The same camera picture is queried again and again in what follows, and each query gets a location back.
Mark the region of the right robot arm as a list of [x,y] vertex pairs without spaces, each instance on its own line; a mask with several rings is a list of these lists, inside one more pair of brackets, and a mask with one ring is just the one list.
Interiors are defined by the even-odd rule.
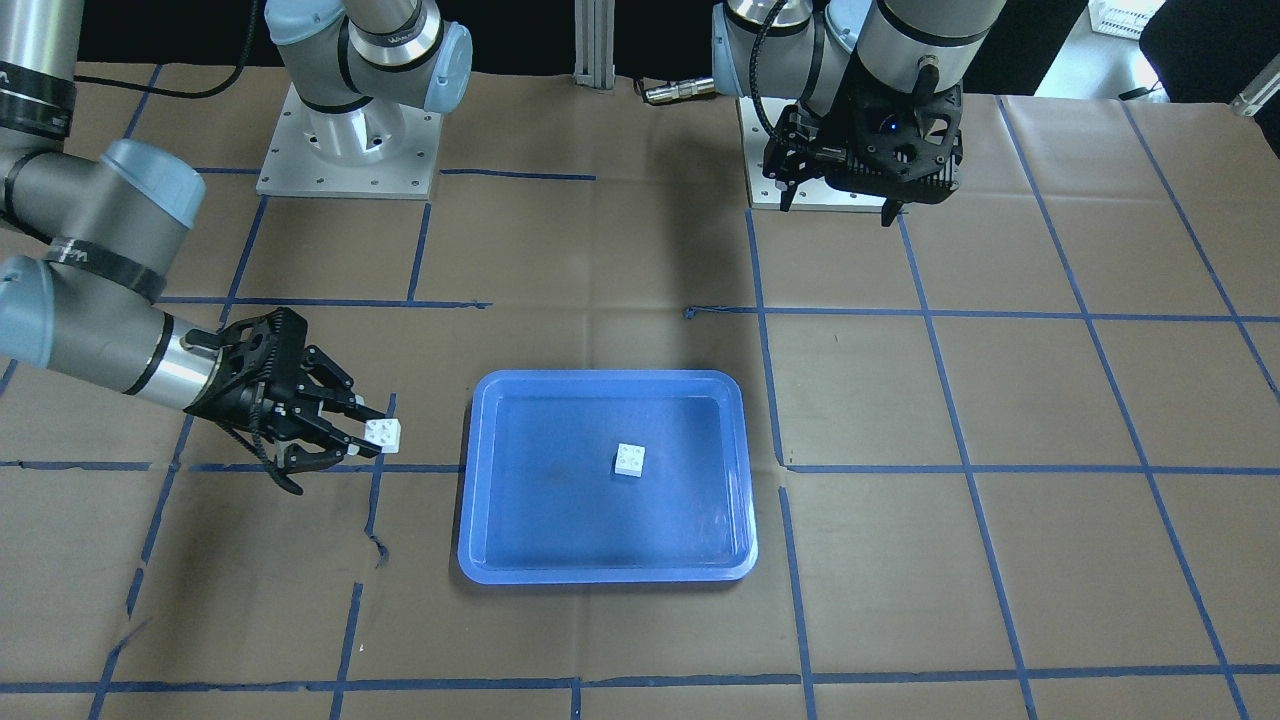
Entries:
[[[206,331],[160,310],[206,193],[201,174],[132,138],[96,160],[65,151],[81,1],[3,4],[3,225],[42,258],[3,264],[3,355],[220,427],[284,491],[346,457],[401,448],[401,424],[306,340],[288,307]],[[434,1],[256,1],[330,167],[407,154],[407,111],[461,102],[474,37]]]

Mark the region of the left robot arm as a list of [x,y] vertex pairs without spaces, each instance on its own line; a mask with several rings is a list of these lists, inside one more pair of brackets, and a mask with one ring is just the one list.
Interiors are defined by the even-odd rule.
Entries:
[[721,1],[716,91],[736,97],[756,195],[877,199],[882,225],[959,187],[963,79],[1001,1]]

